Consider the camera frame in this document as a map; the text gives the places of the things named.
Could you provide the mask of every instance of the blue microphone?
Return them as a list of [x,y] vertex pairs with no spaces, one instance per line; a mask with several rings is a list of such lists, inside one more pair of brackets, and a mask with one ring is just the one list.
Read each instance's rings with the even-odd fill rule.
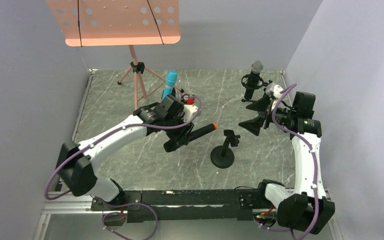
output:
[[167,77],[165,77],[165,89],[162,93],[161,101],[167,96],[172,94],[173,88],[178,80],[178,72],[175,70],[168,71]]

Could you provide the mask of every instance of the gray marble surface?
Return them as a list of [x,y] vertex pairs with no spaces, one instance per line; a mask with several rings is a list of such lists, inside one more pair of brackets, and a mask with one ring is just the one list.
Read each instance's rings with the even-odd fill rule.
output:
[[[163,76],[168,71],[157,70]],[[134,110],[134,83],[127,77],[122,85],[117,80],[123,70],[97,71],[85,101],[75,141],[92,138],[122,122]],[[245,109],[241,102],[245,89],[241,77],[249,70],[178,70],[178,85],[186,93],[202,99],[202,114],[195,120],[195,129],[216,122],[218,129],[177,151],[166,153],[163,143],[168,137],[163,131],[130,143],[107,158],[99,169],[103,177],[116,180],[125,190],[192,190],[231,189],[237,186],[257,187],[263,179],[295,184],[295,160],[289,136],[273,124],[255,136],[238,126],[253,119],[257,112]],[[265,81],[282,84],[279,71],[263,71]],[[161,80],[145,72],[148,92]],[[160,88],[139,105],[159,101]],[[253,99],[263,96],[255,91]],[[211,150],[224,142],[223,130],[240,135],[238,147],[232,147],[233,165],[227,169],[215,167],[210,160]]]

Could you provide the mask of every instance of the gray wall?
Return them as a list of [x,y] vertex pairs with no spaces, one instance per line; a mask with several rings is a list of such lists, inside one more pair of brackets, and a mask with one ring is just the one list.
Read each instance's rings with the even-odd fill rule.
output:
[[[180,0],[181,39],[139,45],[139,60],[153,69],[286,69],[322,0]],[[83,47],[89,68],[126,69],[127,46]]]
[[384,240],[384,1],[324,0],[286,73],[317,96],[322,177],[344,239]]
[[44,0],[0,1],[0,240],[32,239],[88,72]]

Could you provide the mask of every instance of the small stand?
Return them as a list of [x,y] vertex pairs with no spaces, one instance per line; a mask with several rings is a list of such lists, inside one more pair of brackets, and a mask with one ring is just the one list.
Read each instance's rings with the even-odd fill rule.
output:
[[227,169],[232,166],[235,161],[235,154],[229,148],[229,144],[232,147],[237,147],[239,144],[240,135],[235,135],[233,130],[224,130],[226,139],[224,140],[223,146],[216,146],[213,148],[210,154],[212,164],[219,169]]

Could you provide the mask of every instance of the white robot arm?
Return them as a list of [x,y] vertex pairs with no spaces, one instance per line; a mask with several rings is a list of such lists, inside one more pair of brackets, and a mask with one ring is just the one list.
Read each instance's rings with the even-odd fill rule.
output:
[[[287,191],[282,183],[267,179],[258,185],[258,192],[262,198],[269,200],[277,209],[277,221],[280,226],[299,231],[306,231],[309,227],[315,215],[314,206],[317,201],[320,211],[317,223],[311,230],[312,234],[317,234],[334,214],[335,204],[327,201],[320,171],[319,151],[322,126],[318,120],[313,119],[316,96],[298,91],[292,106],[283,102],[285,108],[278,108],[273,113],[283,90],[280,85],[274,82],[270,83],[264,89],[264,96],[261,99],[246,106],[249,110],[257,111],[258,117],[243,121],[239,123],[239,126],[258,136],[261,128],[266,129],[270,123],[273,123],[272,116],[275,114],[276,123],[293,133],[290,135],[295,152],[295,187],[293,193]],[[316,184],[314,183],[315,175],[317,176]],[[316,188],[317,199],[315,199],[314,188]]]
[[192,131],[194,124],[191,119],[199,115],[195,105],[183,105],[168,95],[161,103],[135,110],[123,122],[95,137],[78,144],[72,141],[64,143],[57,167],[74,153],[82,151],[82,154],[66,164],[58,174],[74,196],[93,195],[112,205],[122,204],[125,193],[120,185],[97,173],[104,160],[125,145],[160,130],[164,130],[170,138],[164,144],[165,151],[175,151],[217,128],[215,123],[211,123]]

